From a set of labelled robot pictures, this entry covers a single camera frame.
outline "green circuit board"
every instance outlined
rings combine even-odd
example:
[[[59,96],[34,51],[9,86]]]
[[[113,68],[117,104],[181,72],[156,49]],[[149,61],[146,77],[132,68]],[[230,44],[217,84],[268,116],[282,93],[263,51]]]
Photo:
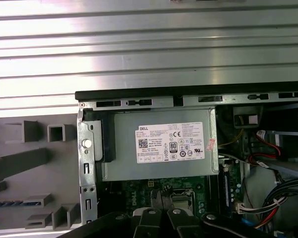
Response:
[[[123,181],[122,189],[126,197],[126,211],[130,215],[141,207],[150,207],[150,193],[153,189],[171,186],[174,191],[174,206],[188,208],[200,217],[207,210],[206,177],[162,178]]]
[[[234,163],[234,165],[229,168],[229,176],[230,176],[230,190],[231,194],[233,194],[233,199],[238,199],[239,201],[243,201],[243,193],[242,193],[242,181],[240,174],[240,163]]]

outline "connector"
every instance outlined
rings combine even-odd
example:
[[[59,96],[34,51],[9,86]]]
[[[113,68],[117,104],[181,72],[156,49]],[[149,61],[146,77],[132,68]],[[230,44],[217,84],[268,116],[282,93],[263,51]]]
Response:
[[[245,207],[245,205],[244,205],[244,203],[243,202],[241,202],[241,201],[239,201],[239,200],[235,200],[235,202],[234,202],[234,210],[235,210],[235,212],[237,213],[237,214],[244,214],[245,212],[243,212],[242,210],[241,210],[241,207]]]

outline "barcode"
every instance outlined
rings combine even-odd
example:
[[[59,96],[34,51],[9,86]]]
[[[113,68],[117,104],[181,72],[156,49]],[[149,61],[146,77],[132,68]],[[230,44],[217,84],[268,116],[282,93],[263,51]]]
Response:
[[[139,148],[148,148],[148,139],[138,140]]]

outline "80 plus logo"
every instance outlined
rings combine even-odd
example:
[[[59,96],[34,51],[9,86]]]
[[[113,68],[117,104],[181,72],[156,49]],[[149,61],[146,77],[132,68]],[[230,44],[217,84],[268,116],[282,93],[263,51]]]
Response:
[[[169,143],[170,153],[177,153],[178,152],[178,143],[177,142],[170,142]]]

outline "pink sticker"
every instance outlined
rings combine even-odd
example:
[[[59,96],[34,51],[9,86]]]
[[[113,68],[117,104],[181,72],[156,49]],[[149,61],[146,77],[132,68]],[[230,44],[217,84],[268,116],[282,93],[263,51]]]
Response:
[[[215,139],[210,138],[210,139],[209,139],[209,142],[208,142],[208,145],[207,145],[207,147],[206,147],[206,150],[207,150],[207,151],[211,151],[211,150],[213,150],[214,145],[215,145]]]

